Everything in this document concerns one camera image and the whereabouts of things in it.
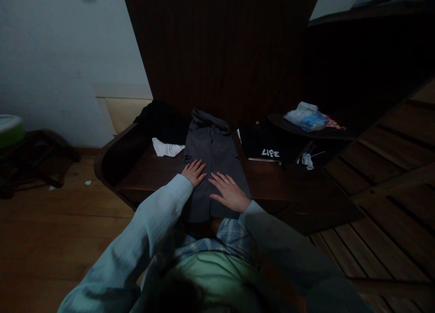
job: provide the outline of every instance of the baseboard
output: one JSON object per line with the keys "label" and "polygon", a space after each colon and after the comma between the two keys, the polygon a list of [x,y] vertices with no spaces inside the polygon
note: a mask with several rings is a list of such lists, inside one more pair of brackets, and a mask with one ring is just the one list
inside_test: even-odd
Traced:
{"label": "baseboard", "polygon": [[79,154],[82,154],[82,155],[97,155],[100,153],[101,148],[75,147],[74,150],[76,150]]}

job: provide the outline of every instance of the blue package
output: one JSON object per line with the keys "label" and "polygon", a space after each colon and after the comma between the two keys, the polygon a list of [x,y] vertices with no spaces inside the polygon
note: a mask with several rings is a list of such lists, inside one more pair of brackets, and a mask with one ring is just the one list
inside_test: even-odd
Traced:
{"label": "blue package", "polygon": [[329,120],[321,116],[320,114],[312,113],[311,115],[304,117],[300,121],[300,125],[298,125],[305,132],[311,132],[314,128],[317,128],[319,125],[323,125],[326,127]]}

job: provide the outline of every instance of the hand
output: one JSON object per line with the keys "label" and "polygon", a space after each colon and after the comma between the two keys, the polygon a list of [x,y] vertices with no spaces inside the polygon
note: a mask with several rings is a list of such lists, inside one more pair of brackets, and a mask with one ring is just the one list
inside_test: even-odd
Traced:
{"label": "hand", "polygon": [[183,171],[181,172],[181,174],[185,178],[187,178],[189,182],[192,183],[193,187],[197,187],[199,183],[201,183],[203,179],[207,176],[206,173],[200,175],[203,172],[204,167],[206,165],[205,163],[202,166],[200,166],[202,161],[203,161],[202,159],[200,161],[195,160],[191,164],[187,164],[186,167],[184,167]]}
{"label": "hand", "polygon": [[251,200],[246,196],[242,189],[236,184],[234,179],[229,175],[224,176],[221,173],[217,175],[212,173],[214,179],[209,178],[208,181],[216,186],[222,196],[211,194],[210,197],[219,201],[224,206],[239,213],[245,212],[251,204]]}

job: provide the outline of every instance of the white lid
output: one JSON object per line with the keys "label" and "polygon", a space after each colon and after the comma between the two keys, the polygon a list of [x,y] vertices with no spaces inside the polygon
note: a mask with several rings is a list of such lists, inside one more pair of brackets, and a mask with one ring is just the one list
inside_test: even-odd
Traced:
{"label": "white lid", "polygon": [[0,133],[9,131],[23,123],[23,119],[14,115],[0,115]]}

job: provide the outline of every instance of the plastic bag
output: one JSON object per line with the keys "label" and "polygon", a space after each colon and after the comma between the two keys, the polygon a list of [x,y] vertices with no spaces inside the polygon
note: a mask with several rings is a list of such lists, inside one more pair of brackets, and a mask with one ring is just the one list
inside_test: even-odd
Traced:
{"label": "plastic bag", "polygon": [[303,101],[299,103],[296,110],[285,114],[284,118],[305,132],[323,130],[329,122],[329,119],[325,118],[317,106]]}

